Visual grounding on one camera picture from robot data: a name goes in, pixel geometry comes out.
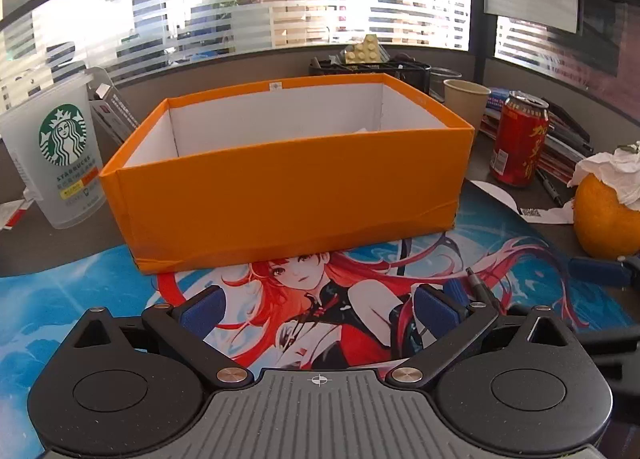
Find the white crosshair mark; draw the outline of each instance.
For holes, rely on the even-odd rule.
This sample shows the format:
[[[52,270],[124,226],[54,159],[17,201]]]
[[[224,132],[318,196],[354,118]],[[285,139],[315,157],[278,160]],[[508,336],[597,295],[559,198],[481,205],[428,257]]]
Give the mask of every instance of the white crosshair mark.
[[[326,378],[325,376],[318,375],[318,376],[314,376],[311,379],[308,379],[307,381],[311,381],[312,383],[316,384],[319,387],[320,385],[324,385],[326,382],[331,380],[329,378]]]

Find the orange fruit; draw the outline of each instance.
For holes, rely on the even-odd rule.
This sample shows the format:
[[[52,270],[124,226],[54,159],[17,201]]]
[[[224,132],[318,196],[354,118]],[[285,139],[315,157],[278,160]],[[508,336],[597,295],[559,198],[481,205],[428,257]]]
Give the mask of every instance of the orange fruit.
[[[615,259],[640,251],[640,212],[620,204],[616,191],[593,174],[575,193],[574,229],[591,257]]]

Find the gray ribbed plate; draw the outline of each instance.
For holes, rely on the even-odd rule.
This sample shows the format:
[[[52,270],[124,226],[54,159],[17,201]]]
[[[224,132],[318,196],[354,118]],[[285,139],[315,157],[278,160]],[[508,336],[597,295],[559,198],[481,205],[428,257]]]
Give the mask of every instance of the gray ribbed plate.
[[[62,459],[48,453],[42,459]],[[177,440],[139,459],[495,459],[462,441],[418,392],[373,371],[265,371],[253,387],[215,395]],[[565,456],[602,459],[592,447]]]

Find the stack of books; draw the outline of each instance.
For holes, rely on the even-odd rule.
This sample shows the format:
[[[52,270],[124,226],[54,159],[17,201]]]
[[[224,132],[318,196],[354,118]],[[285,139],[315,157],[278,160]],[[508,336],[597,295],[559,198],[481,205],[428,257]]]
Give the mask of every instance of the stack of books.
[[[492,88],[482,117],[480,132],[493,140],[498,132],[500,110],[506,96],[508,93],[505,94],[504,90]],[[574,175],[576,163],[592,156],[594,150],[589,134],[562,107],[545,98],[543,100],[549,103],[551,122],[538,166],[566,184]]]

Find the metal screw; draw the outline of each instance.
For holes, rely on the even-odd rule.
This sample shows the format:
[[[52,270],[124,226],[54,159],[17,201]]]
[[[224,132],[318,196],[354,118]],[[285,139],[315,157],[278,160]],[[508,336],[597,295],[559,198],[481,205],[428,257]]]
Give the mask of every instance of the metal screw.
[[[391,373],[391,377],[400,383],[415,383],[422,379],[422,372],[415,367],[398,367]]]
[[[248,376],[249,373],[240,367],[225,367],[218,371],[216,378],[225,383],[240,383],[240,381],[245,381]]]

